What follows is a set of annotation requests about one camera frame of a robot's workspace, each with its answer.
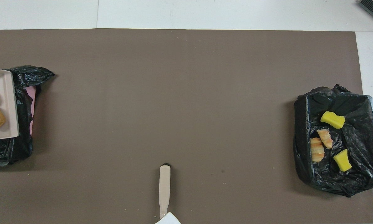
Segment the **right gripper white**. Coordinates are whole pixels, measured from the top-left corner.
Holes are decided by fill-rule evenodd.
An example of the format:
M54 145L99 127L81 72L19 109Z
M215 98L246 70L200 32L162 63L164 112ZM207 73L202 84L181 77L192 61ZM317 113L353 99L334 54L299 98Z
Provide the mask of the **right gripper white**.
M168 212L161 220L155 224L181 224L180 221L171 212Z

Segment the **beige brush with black bristles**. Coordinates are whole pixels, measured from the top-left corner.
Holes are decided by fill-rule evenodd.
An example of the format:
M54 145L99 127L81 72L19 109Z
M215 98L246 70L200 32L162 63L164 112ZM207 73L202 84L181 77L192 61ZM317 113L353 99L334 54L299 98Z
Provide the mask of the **beige brush with black bristles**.
M159 170L158 202L160 208L160 220L167 214L170 201L171 166L165 163Z

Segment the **large beige bread piece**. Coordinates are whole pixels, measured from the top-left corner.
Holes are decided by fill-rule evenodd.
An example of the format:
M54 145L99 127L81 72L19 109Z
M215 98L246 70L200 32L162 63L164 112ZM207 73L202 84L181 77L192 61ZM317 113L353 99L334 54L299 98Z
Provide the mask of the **large beige bread piece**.
M313 163L318 163L324 158L324 145L320 138L310 139L310 153Z

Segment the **small tan bread piece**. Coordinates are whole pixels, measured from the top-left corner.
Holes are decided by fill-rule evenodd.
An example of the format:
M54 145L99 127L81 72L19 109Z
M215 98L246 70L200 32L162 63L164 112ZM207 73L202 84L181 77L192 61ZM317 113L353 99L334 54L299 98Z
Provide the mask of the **small tan bread piece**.
M317 133L327 149L331 149L333 146L333 139L331 138L329 129L318 129Z

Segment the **yellow wedge sponge piece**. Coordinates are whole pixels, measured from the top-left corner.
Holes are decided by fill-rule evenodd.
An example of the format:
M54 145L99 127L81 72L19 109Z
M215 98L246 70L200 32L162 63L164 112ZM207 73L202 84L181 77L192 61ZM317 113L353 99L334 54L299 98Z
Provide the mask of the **yellow wedge sponge piece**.
M333 156L334 161L337 163L341 172L346 172L352 168L352 165L348 158L348 150L344 149L338 154Z

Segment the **yellow notched sponge piece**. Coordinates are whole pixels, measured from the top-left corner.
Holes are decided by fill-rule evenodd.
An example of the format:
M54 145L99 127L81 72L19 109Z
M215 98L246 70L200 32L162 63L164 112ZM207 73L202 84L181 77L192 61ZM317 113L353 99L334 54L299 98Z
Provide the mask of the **yellow notched sponge piece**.
M320 122L327 123L335 129L341 129L345 124L344 116L336 115L334 112L326 111L320 118Z

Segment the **beige plastic dustpan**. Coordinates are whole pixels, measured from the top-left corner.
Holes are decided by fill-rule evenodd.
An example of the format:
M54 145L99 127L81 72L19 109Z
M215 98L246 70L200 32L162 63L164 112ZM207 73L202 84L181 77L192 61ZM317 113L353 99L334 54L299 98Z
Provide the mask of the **beige plastic dustpan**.
M13 76L7 70L0 70L0 110L6 118L6 122L0 127L0 139L19 136Z

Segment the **black trash bag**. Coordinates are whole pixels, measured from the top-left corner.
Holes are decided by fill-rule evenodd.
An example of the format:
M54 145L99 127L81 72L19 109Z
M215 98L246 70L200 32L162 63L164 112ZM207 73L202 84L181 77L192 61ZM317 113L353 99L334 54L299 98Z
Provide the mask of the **black trash bag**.
M318 87L298 96L294 103L294 161L297 174L305 184L352 197L373 188L373 110L372 98L358 95L335 85L330 89ZM321 116L331 111L346 118L341 129L320 122ZM329 129L333 146L324 146L324 158L313 163L310 139L320 138L317 130ZM348 150L352 168L341 172L333 156Z
M6 166L28 158L33 152L33 139L30 125L33 121L32 97L26 88L35 87L36 96L41 92L41 84L54 77L54 72L47 68L23 65L8 68L14 81L16 112L19 124L19 136L0 139L0 166Z

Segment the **pink bin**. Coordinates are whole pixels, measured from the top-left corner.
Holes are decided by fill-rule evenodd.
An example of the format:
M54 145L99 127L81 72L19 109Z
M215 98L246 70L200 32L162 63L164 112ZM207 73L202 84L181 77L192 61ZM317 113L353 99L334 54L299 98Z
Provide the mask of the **pink bin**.
M36 100L36 87L35 86L29 86L26 88L27 94L31 97L32 103L31 103L31 116L32 121L29 125L29 131L30 135L32 135L32 129L33 129L33 119L34 119L34 108L35 108L35 100Z

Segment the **brown table mat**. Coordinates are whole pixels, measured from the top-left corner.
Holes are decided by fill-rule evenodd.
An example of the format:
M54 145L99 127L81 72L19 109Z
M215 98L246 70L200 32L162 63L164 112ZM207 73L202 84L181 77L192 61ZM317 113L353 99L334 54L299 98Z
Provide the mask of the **brown table mat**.
M158 173L182 224L373 223L297 176L294 102L362 94L355 32L0 30L0 69L47 68L33 153L0 167L0 224L153 224Z

